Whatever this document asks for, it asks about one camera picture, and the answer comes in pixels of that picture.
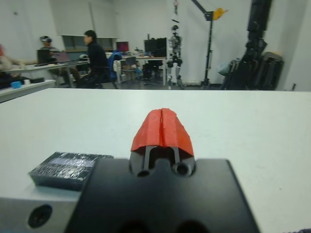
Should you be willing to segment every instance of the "black jacket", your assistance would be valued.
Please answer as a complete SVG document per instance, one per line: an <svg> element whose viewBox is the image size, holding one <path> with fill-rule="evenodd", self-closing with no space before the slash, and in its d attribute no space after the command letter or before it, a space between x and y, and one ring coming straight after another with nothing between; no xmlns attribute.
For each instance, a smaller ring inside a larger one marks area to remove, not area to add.
<svg viewBox="0 0 311 233"><path fill-rule="evenodd" d="M104 68L108 67L108 61L106 57L105 50L97 44L96 42L92 41L88 44L87 53L90 60L90 68L92 73L103 73Z"/></svg>

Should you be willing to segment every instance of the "yellow object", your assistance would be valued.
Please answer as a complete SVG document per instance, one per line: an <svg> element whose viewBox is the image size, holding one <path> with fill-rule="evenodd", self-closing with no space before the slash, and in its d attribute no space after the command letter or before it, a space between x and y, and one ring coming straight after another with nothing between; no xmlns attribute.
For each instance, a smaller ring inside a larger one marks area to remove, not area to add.
<svg viewBox="0 0 311 233"><path fill-rule="evenodd" d="M228 12L228 10L224 11L223 8L218 8L216 11L214 11L213 20L218 20L226 12Z"/></svg>

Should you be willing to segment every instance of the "white table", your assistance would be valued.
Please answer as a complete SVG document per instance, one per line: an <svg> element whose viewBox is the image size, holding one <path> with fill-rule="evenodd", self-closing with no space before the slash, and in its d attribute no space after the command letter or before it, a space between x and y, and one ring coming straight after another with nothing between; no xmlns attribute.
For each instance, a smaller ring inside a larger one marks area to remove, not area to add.
<svg viewBox="0 0 311 233"><path fill-rule="evenodd" d="M51 64L51 65L46 65L46 66L41 66L41 67L35 67L35 66L26 66L24 69L10 69L6 70L6 73L30 73L32 74L33 72L36 71L42 71L42 70L50 70L50 69L60 69L60 68L66 68L68 77L70 77L70 67L78 66L78 65L84 65L88 64L88 61L78 61L78 62L73 62L73 63L62 63L62 64ZM70 87L74 87L72 79L69 78L69 84Z"/></svg>
<svg viewBox="0 0 311 233"><path fill-rule="evenodd" d="M1 89L0 103L52 87L55 87L55 80L45 80L42 83L23 85L18 89L13 89L12 87Z"/></svg>
<svg viewBox="0 0 311 233"><path fill-rule="evenodd" d="M231 161L262 233L311 227L311 93L46 89L0 104L0 197L77 200L27 173L55 151L129 158L147 114L177 112L198 158Z"/></svg>
<svg viewBox="0 0 311 233"><path fill-rule="evenodd" d="M132 56L125 56L121 59L121 61L126 61L126 58L128 57L132 57ZM163 86L166 85L166 64L167 64L167 57L148 57L148 56L145 56L145 57L136 57L136 60L137 61L145 61L145 62L148 62L148 61L162 61L163 63ZM121 78L120 78L120 75L121 75L121 71L119 70L117 72L117 77L118 77L118 83L120 84L121 83Z"/></svg>

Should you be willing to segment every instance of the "man in black jacket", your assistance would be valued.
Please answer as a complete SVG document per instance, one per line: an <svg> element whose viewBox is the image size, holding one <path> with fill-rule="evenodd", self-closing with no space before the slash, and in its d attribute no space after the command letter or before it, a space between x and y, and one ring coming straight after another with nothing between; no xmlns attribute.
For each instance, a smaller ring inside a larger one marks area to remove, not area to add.
<svg viewBox="0 0 311 233"><path fill-rule="evenodd" d="M109 75L108 60L103 48L97 43L97 35L93 30L84 33L84 43L87 45L89 67L91 72L81 79L80 88L96 88L96 84Z"/></svg>

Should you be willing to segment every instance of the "screw hole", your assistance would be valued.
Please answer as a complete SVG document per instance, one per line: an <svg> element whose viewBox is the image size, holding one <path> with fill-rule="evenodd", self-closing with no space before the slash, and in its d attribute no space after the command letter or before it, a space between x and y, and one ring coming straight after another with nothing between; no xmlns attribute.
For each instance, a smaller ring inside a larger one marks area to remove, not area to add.
<svg viewBox="0 0 311 233"><path fill-rule="evenodd" d="M52 207L49 205L42 205L38 208L35 208L28 219L28 225L31 228L42 227L46 224L52 215Z"/></svg>
<svg viewBox="0 0 311 233"><path fill-rule="evenodd" d="M138 177L146 177L149 175L149 171L141 171L140 173L138 173Z"/></svg>
<svg viewBox="0 0 311 233"><path fill-rule="evenodd" d="M192 173L191 167L188 164L184 164L184 163L176 164L173 167L173 170L175 171L176 174L180 176L190 176Z"/></svg>

